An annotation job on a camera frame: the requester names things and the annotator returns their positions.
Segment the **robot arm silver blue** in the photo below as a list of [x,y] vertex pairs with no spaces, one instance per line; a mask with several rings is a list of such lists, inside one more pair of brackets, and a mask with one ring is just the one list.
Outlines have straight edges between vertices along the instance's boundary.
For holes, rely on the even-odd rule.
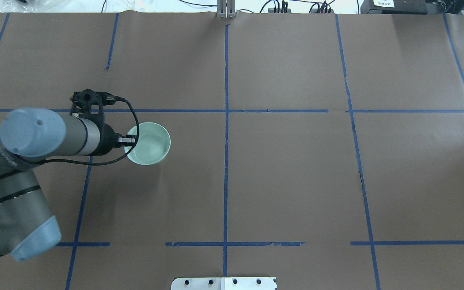
[[97,124],[71,113],[62,116],[45,108],[12,110],[0,124],[0,257],[32,259],[57,246],[62,235],[56,216],[35,176],[47,163],[78,164],[68,156],[98,156],[115,147],[131,152],[139,134],[120,135],[106,123]]

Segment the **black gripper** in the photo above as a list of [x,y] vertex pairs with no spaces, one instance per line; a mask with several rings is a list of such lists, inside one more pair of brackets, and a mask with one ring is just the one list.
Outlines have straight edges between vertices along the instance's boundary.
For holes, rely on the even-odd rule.
[[122,145],[134,145],[137,142],[136,136],[124,136],[116,133],[114,129],[104,124],[100,130],[100,142],[97,147],[97,156],[108,154],[114,148],[120,148]]

